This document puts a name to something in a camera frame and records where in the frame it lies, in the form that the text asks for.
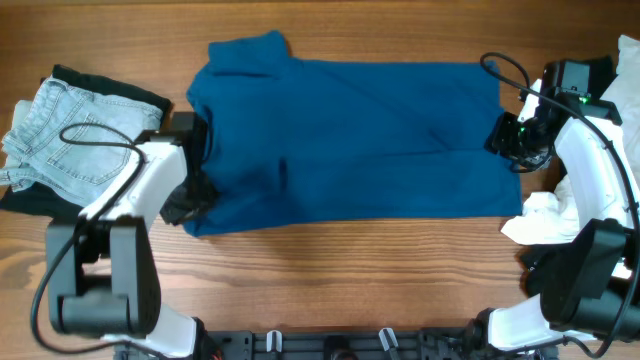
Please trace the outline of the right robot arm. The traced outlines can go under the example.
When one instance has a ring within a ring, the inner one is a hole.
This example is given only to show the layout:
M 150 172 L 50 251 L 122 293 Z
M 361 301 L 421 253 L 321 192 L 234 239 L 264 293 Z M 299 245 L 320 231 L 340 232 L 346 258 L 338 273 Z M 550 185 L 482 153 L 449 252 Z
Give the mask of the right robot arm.
M 541 85 L 520 85 L 521 114 L 504 113 L 488 151 L 516 173 L 536 171 L 553 156 L 572 185 L 580 230 L 554 257 L 539 294 L 510 308 L 486 310 L 471 323 L 471 350 L 512 358 L 559 344 L 601 345 L 639 338 L 639 188 L 622 146 L 616 105 L 599 97 L 591 62 L 547 64 Z

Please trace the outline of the blue t-shirt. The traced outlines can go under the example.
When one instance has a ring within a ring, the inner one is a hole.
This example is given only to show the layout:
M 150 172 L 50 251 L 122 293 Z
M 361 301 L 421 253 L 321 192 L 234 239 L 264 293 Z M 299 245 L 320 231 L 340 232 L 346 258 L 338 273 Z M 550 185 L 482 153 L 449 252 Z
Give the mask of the blue t-shirt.
M 211 128 L 202 168 L 218 197 L 193 236 L 522 209 L 518 175 L 485 147 L 502 108 L 476 63 L 304 60 L 278 31 L 208 56 L 186 96 Z

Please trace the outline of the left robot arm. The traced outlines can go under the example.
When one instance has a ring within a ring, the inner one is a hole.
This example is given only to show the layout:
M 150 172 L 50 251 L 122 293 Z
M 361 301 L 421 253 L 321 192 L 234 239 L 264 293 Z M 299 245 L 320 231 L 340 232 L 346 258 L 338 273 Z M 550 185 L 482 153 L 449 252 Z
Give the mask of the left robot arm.
M 103 129 L 113 137 L 105 147 L 123 148 L 130 158 L 76 221 L 49 224 L 46 272 L 30 310 L 32 336 L 41 347 L 62 351 L 39 330 L 46 300 L 52 328 L 96 339 L 92 351 L 112 347 L 117 359 L 222 358 L 201 320 L 163 303 L 148 236 L 156 217 L 179 225 L 214 205 L 217 192 L 201 170 L 213 145 L 208 122 L 177 112 L 166 132 L 131 137 Z

